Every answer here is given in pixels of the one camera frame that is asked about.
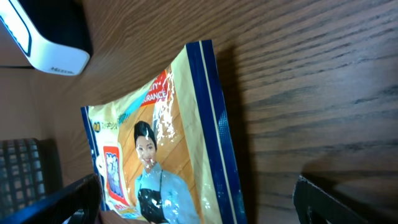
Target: wood grain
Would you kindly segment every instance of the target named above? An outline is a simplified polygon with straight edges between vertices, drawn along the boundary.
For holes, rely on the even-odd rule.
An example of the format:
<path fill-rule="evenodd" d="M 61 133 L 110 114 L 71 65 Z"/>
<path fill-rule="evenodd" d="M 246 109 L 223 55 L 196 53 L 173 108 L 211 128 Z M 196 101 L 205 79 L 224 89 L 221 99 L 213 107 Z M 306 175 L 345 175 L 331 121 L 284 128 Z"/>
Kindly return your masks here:
<path fill-rule="evenodd" d="M 302 172 L 398 222 L 398 1 L 83 6 L 94 47 L 86 70 L 24 77 L 36 109 L 15 111 L 36 111 L 41 136 L 56 139 L 65 185 L 93 171 L 79 107 L 139 88 L 185 43 L 213 39 L 249 223 L 298 223 L 291 198 Z"/>

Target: white device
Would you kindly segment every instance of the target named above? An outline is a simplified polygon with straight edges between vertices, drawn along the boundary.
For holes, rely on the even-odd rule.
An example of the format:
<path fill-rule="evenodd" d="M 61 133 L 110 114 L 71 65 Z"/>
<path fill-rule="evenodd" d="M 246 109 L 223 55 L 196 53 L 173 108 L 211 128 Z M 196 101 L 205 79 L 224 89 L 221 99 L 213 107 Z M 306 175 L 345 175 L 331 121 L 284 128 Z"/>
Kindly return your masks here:
<path fill-rule="evenodd" d="M 72 0 L 0 0 L 0 20 L 40 71 L 79 75 L 92 55 L 83 10 Z"/>

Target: blue stripe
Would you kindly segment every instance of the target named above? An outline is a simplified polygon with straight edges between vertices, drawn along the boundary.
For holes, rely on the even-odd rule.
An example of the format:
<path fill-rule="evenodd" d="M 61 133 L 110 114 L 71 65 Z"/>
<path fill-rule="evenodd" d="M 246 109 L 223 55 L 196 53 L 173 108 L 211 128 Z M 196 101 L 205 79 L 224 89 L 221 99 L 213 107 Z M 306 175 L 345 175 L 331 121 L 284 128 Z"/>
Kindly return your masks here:
<path fill-rule="evenodd" d="M 218 147 L 200 44 L 199 42 L 190 43 L 186 45 L 186 48 L 221 218 L 223 223 L 234 223 L 220 149 Z"/>
<path fill-rule="evenodd" d="M 213 51 L 213 43 L 211 40 L 202 41 L 203 55 L 205 57 L 207 75 L 209 79 L 211 97 L 215 110 L 218 133 L 221 140 L 221 148 L 223 150 L 226 173 L 228 176 L 229 190 L 231 191 L 232 200 L 235 209 L 236 221 L 238 223 L 247 223 L 244 211 L 243 196 L 241 184 L 239 182 L 238 167 L 232 145 L 231 134 L 229 132 L 228 117 L 225 108 L 224 94 L 221 88 L 220 79 L 218 78 L 216 57 Z"/>
<path fill-rule="evenodd" d="M 108 211 L 110 209 L 109 209 L 108 205 L 105 203 L 105 191 L 104 191 L 105 180 L 104 180 L 104 177 L 102 175 L 100 175 L 100 173 L 98 172 L 97 166 L 95 164 L 95 160 L 97 159 L 96 155 L 99 155 L 100 152 L 98 151 L 98 146 L 97 146 L 97 141 L 95 139 L 95 132 L 94 132 L 93 126 L 91 125 L 91 123 L 88 122 L 88 121 L 90 121 L 88 119 L 88 114 L 87 114 L 88 106 L 84 106 L 84 107 L 80 108 L 80 110 L 81 110 L 81 116 L 83 117 L 83 124 L 85 125 L 86 135 L 88 138 L 88 144 L 90 145 L 90 153 L 91 153 L 91 150 L 95 151 L 95 153 L 91 153 L 91 160 L 93 161 L 94 172 L 101 179 L 101 185 L 102 185 L 101 186 L 102 187 L 101 209 L 102 209 L 102 211 Z"/>

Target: printed packaging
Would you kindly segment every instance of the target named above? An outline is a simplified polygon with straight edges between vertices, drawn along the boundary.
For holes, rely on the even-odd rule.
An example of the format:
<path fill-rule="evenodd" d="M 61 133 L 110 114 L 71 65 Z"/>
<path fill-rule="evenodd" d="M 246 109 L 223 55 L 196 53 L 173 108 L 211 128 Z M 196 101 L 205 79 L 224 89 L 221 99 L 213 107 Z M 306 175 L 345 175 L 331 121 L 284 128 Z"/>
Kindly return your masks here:
<path fill-rule="evenodd" d="M 132 93 L 81 109 L 101 208 L 149 223 L 246 223 L 210 40 Z"/>

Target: black apron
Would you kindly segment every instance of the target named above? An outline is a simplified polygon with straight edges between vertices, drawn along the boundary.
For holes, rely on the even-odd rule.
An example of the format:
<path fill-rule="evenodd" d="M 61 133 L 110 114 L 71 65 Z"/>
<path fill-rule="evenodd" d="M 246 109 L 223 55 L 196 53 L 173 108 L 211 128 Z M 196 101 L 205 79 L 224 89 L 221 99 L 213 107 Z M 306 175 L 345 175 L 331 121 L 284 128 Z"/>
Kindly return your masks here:
<path fill-rule="evenodd" d="M 146 218 L 148 222 L 169 223 L 163 214 L 162 196 L 160 195 L 162 191 L 162 174 L 163 170 L 160 173 L 159 191 L 141 189 L 142 184 L 139 185 L 138 201 L 141 207 L 141 215 Z"/>

